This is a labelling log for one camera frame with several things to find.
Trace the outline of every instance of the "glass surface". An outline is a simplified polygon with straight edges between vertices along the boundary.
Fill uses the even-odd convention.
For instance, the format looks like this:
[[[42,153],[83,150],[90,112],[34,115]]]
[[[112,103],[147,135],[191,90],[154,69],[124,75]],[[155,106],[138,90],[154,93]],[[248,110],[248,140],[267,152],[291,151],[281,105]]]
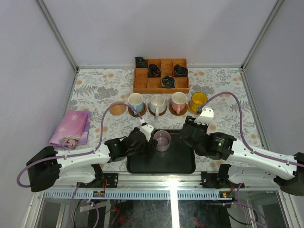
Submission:
[[[97,228],[245,228],[252,227],[239,205],[211,205],[222,203],[213,200],[177,200],[171,191],[170,200],[106,199],[93,200],[98,206]],[[286,228],[284,214],[276,191],[241,191],[242,203],[265,215],[267,228]],[[45,199],[38,228],[92,228],[97,219],[95,207],[87,200],[73,201],[69,216],[70,199]],[[260,215],[248,214],[264,223]]]

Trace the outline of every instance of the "tray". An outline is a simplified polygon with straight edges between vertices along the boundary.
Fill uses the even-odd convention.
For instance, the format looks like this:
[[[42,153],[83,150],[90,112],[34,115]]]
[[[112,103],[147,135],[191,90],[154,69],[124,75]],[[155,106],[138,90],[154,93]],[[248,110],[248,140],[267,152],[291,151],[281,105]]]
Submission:
[[[175,92],[189,92],[189,77],[174,77],[173,68],[176,64],[187,67],[185,58],[161,58],[146,59],[149,64],[156,64],[161,69],[161,77],[148,77],[148,68],[136,68],[134,71],[133,92],[140,94],[174,94]],[[172,76],[175,79],[175,88],[162,88],[161,79],[165,76]]]
[[[167,151],[156,151],[151,159],[134,154],[127,158],[127,170],[141,174],[191,174],[195,171],[194,150],[179,139],[179,130],[164,130],[171,135]]]

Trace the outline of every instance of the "yellow mug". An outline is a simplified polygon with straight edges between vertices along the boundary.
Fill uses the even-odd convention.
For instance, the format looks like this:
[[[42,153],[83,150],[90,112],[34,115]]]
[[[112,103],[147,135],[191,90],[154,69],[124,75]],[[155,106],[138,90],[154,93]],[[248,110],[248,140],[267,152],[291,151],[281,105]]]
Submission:
[[[198,107],[201,107],[203,103],[208,100],[204,93],[196,92],[191,97],[190,108],[194,112],[198,112]]]

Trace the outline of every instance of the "robotic arm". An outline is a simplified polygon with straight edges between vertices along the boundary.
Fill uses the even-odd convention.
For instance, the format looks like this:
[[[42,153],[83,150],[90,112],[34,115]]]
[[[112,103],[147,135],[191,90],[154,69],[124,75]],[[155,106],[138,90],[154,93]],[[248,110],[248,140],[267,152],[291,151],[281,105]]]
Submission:
[[[180,139],[199,156],[228,162],[245,162],[263,170],[222,164],[217,174],[203,178],[203,187],[230,188],[232,184],[246,184],[246,180],[264,186],[263,183],[268,181],[280,185],[281,190],[289,194],[304,195],[304,154],[283,155],[256,147],[252,147],[252,152],[241,140],[231,135],[208,135],[208,125],[204,123],[209,123],[212,118],[213,111],[209,107],[205,107],[198,118],[187,116],[180,131]],[[32,192],[46,190],[53,185],[74,185],[76,182],[97,187],[104,180],[99,164],[121,161],[136,153],[147,159],[152,157],[157,145],[157,141],[151,137],[154,127],[144,121],[141,123],[141,127],[135,127],[129,136],[108,140],[97,147],[97,150],[86,148],[57,152],[52,146],[44,148],[27,162],[27,166],[48,157],[58,159],[38,163],[28,169]]]

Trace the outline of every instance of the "doll face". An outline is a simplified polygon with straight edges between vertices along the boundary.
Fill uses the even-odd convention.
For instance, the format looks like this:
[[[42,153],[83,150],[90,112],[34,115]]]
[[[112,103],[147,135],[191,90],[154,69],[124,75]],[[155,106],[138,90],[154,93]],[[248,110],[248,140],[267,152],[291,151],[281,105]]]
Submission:
[[[73,149],[77,146],[78,141],[74,139],[68,139],[63,141],[63,146],[69,149]]]

